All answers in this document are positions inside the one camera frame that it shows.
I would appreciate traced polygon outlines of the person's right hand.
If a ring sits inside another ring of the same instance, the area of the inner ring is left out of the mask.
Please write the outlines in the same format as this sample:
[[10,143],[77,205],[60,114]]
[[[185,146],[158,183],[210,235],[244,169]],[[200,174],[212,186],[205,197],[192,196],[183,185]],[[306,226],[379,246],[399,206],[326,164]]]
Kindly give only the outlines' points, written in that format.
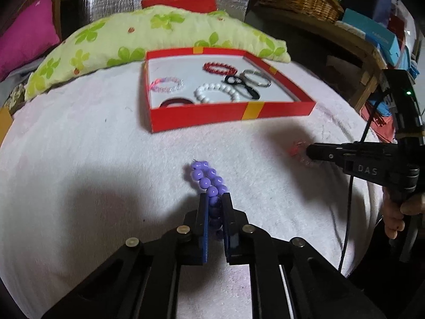
[[405,229],[404,217],[424,214],[424,194],[415,195],[403,204],[396,204],[390,198],[387,188],[383,187],[383,202],[381,214],[385,226],[385,234],[389,239],[397,238],[399,232]]

